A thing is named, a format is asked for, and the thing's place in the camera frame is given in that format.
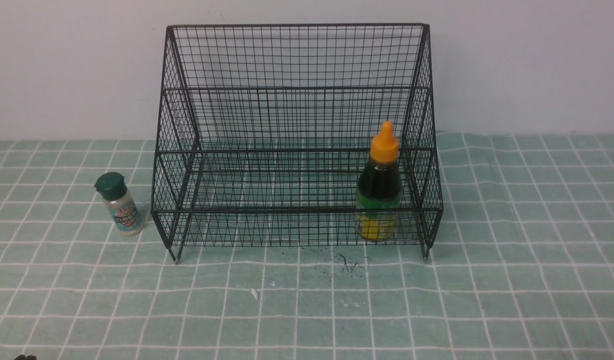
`wire shelf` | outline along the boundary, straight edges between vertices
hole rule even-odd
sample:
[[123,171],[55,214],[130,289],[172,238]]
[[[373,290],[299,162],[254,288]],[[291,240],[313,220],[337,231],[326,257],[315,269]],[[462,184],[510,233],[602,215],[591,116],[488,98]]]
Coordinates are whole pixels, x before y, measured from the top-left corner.
[[364,244],[356,181],[387,119],[403,195],[380,244],[427,257],[443,210],[428,25],[168,27],[151,199],[165,247]]

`yellow label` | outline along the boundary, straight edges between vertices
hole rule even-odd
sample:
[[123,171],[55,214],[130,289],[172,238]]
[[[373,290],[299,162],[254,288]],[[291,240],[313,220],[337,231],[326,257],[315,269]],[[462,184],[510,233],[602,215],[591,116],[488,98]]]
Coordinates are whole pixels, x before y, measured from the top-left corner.
[[361,237],[373,242],[383,242],[389,239],[395,232],[398,216],[396,214],[384,214],[380,219],[372,219],[363,214],[356,215],[356,231]]

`green cap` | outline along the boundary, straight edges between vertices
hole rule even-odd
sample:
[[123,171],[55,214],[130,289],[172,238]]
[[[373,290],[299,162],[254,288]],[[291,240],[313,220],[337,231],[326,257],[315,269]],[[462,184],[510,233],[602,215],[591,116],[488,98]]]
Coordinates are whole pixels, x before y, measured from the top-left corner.
[[98,180],[96,180],[94,186],[96,187],[96,191],[107,201],[118,200],[127,193],[127,186],[124,184],[124,176],[117,172],[108,172],[101,175]]

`white wall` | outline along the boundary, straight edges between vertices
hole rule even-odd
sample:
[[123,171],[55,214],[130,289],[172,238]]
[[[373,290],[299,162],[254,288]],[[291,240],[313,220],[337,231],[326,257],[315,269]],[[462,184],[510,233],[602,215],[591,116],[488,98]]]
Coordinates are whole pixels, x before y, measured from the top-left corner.
[[166,25],[424,22],[437,128],[614,132],[614,0],[0,0],[0,139],[155,137]]

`spice rack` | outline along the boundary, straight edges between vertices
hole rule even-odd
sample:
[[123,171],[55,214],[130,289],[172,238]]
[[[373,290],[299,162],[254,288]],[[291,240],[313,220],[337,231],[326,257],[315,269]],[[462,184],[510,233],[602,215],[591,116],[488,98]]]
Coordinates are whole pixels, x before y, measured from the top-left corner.
[[[427,258],[443,212],[431,64],[422,23],[168,27],[151,214],[172,259],[350,244]],[[396,233],[371,243],[355,230],[356,180],[384,120],[403,194]]]

